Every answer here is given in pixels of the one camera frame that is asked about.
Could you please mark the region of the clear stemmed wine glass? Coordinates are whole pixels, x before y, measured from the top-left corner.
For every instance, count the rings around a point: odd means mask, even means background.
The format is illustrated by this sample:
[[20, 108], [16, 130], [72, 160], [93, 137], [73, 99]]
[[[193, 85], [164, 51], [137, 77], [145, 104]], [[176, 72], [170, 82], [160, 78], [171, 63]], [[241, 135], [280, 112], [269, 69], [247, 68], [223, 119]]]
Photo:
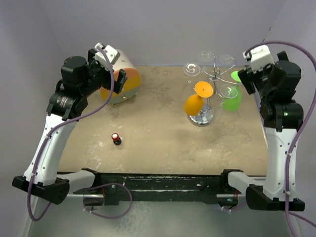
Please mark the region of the clear stemmed wine glass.
[[196, 63], [187, 63], [183, 67], [185, 74], [185, 81], [187, 90], [191, 93], [195, 93], [195, 84], [199, 81], [200, 66]]

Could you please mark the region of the green plastic wine glass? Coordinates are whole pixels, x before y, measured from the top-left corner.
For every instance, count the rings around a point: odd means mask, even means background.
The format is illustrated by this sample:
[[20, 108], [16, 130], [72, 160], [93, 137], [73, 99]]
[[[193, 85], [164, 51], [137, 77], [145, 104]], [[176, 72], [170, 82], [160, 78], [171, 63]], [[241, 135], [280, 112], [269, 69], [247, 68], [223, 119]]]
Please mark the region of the green plastic wine glass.
[[220, 91], [224, 97], [222, 104], [223, 109], [233, 112], [237, 111], [241, 104], [241, 90], [239, 87], [241, 80], [238, 76], [238, 71], [232, 72], [231, 77], [236, 82], [236, 84], [224, 84], [221, 86]]

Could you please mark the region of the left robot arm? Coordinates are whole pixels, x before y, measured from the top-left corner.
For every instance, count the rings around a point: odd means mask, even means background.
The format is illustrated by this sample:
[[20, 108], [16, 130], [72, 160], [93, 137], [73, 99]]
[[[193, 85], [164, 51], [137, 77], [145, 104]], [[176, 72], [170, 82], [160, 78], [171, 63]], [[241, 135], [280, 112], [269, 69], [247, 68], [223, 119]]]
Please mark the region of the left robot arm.
[[65, 145], [77, 122], [85, 116], [82, 112], [88, 105], [88, 97], [100, 88], [119, 94], [127, 80], [121, 69], [114, 78], [112, 65], [120, 52], [109, 45], [96, 46], [88, 51], [88, 57], [72, 56], [61, 67], [61, 79], [55, 93], [50, 97], [40, 143], [29, 167], [21, 176], [14, 177], [12, 185], [31, 197], [42, 198], [49, 203], [60, 204], [67, 196], [81, 189], [95, 194], [102, 182], [96, 171], [82, 170], [58, 176], [57, 169]]

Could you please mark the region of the tall clear champagne flute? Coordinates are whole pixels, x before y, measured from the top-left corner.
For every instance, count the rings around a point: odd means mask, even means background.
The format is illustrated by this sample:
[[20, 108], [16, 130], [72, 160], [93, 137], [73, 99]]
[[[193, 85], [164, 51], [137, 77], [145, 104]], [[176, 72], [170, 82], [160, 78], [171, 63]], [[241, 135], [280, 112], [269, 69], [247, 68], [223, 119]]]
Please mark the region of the tall clear champagne flute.
[[238, 91], [234, 86], [229, 84], [223, 84], [219, 89], [219, 96], [222, 98], [221, 106], [223, 107], [225, 102], [237, 97]]

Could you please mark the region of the yellow plastic wine glass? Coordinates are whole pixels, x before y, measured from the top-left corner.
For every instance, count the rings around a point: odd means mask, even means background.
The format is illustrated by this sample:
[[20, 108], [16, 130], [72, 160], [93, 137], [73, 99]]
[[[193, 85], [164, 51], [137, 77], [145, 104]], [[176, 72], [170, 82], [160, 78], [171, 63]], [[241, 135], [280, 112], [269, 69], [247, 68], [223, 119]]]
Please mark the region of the yellow plastic wine glass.
[[199, 114], [204, 105], [204, 99], [213, 95], [213, 87], [206, 81], [199, 81], [194, 86], [195, 94], [189, 96], [184, 104], [184, 111], [189, 116]]

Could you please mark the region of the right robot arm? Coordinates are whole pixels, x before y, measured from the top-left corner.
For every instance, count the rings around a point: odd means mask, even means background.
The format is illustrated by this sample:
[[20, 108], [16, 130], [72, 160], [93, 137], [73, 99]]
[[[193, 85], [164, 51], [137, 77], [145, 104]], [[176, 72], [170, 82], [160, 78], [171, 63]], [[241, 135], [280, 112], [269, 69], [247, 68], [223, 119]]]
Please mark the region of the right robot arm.
[[252, 210], [304, 211], [305, 203], [298, 198], [295, 184], [296, 146], [294, 141], [302, 128], [304, 111], [293, 100], [301, 79], [301, 68], [290, 62], [285, 51], [259, 57], [245, 56], [250, 66], [238, 72], [248, 94], [260, 95], [260, 115], [268, 147], [268, 168], [263, 182], [246, 175], [242, 170], [225, 169], [221, 173], [220, 189], [225, 193], [237, 190], [246, 197]]

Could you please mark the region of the short clear wine glass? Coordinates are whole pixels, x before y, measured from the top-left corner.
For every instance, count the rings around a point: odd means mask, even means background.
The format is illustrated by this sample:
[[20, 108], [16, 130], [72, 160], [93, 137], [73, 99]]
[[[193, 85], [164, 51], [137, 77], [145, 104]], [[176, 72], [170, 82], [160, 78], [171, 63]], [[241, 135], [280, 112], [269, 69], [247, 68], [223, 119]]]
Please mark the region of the short clear wine glass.
[[199, 61], [202, 62], [202, 69], [206, 70], [207, 64], [213, 62], [215, 55], [211, 51], [203, 51], [198, 54]]

